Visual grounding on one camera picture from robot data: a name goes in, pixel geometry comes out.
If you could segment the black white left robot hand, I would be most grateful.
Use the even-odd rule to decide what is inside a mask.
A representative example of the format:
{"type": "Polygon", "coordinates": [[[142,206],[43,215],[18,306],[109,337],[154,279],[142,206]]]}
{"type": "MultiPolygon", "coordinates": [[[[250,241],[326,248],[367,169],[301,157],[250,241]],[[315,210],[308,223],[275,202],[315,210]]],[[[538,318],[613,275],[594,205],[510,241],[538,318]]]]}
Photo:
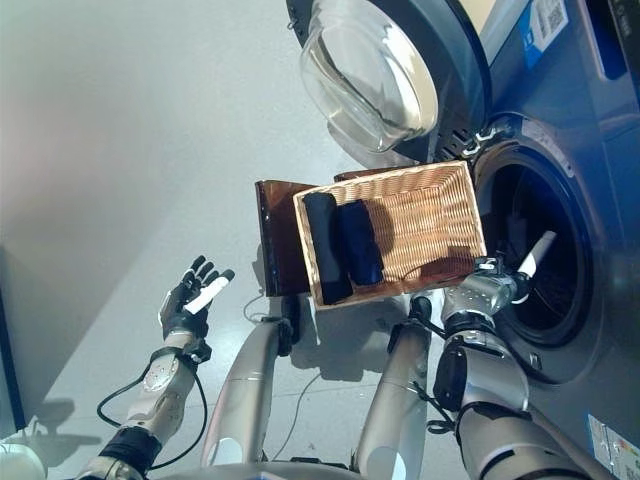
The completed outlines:
{"type": "Polygon", "coordinates": [[[196,339],[205,338],[209,329],[209,308],[234,277],[233,270],[218,272],[212,261],[198,256],[178,284],[166,294],[159,310],[163,338],[176,332],[189,333],[196,339]]]}

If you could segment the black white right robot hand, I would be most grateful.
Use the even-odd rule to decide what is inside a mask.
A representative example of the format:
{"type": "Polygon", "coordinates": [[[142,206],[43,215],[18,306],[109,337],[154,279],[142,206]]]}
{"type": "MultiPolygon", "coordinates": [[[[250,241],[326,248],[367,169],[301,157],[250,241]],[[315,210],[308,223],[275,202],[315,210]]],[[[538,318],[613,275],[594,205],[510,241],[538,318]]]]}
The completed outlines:
{"type": "Polygon", "coordinates": [[[518,269],[510,275],[515,285],[515,292],[511,298],[512,304],[519,305],[528,299],[532,279],[555,239],[555,232],[545,231],[532,249],[525,255],[518,269]]]}

